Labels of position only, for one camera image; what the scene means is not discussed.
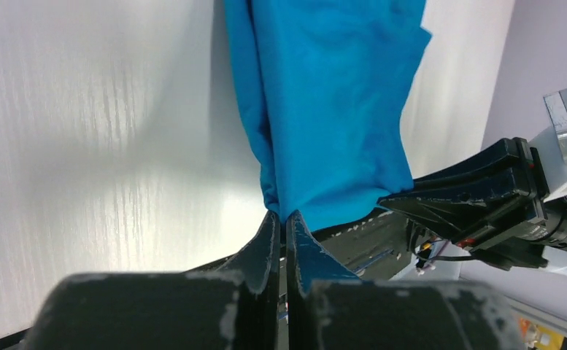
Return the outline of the blue t-shirt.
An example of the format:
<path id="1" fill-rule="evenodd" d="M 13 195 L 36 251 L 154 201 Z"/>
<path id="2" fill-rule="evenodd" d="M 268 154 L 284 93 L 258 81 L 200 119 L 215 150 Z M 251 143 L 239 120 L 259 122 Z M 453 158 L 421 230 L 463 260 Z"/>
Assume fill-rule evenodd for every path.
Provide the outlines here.
<path id="1" fill-rule="evenodd" d="M 431 35 L 424 1 L 225 1 L 242 125 L 267 209 L 311 230 L 412 188 L 401 114 Z"/>

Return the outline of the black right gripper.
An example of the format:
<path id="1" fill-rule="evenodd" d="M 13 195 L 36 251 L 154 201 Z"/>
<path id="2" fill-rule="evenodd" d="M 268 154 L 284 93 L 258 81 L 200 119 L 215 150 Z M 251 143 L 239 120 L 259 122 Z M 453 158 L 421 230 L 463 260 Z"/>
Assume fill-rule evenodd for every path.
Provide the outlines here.
<path id="1" fill-rule="evenodd" d="M 442 238 L 457 239 L 471 260 L 505 271 L 546 268 L 547 251 L 567 252 L 567 196 L 543 203 L 536 194 L 535 171 L 529 143 L 502 138 L 453 166 L 415 179 L 413 191 L 382 198 L 379 204 Z M 447 189 L 464 185 L 476 190 Z"/>

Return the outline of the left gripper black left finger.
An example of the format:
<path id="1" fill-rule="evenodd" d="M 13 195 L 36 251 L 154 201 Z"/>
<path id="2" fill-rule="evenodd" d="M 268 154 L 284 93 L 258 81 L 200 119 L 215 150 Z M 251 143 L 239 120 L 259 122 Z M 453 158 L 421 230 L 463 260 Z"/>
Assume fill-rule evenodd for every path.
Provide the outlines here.
<path id="1" fill-rule="evenodd" d="M 25 349 L 275 349 L 280 220 L 220 267 L 182 273 L 81 273 L 61 281 Z"/>

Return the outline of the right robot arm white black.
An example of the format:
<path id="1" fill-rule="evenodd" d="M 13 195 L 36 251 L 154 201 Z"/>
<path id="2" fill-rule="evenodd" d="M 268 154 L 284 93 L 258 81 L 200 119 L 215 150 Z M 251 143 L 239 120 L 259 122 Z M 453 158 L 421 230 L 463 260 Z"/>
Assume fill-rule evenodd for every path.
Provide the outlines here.
<path id="1" fill-rule="evenodd" d="M 379 204 L 407 218 L 407 249 L 422 263 L 444 260 L 425 251 L 425 236 L 459 247 L 459 262 L 567 276 L 567 195 L 549 194 L 538 150 L 513 138 L 416 179 L 412 189 Z"/>

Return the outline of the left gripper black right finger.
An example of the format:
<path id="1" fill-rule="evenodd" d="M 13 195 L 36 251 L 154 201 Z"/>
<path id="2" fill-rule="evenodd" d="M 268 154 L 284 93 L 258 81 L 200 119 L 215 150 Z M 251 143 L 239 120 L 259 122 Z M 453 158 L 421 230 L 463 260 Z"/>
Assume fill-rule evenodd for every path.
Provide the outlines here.
<path id="1" fill-rule="evenodd" d="M 286 222 L 292 349 L 523 349 L 504 298 L 464 281 L 364 281 Z"/>

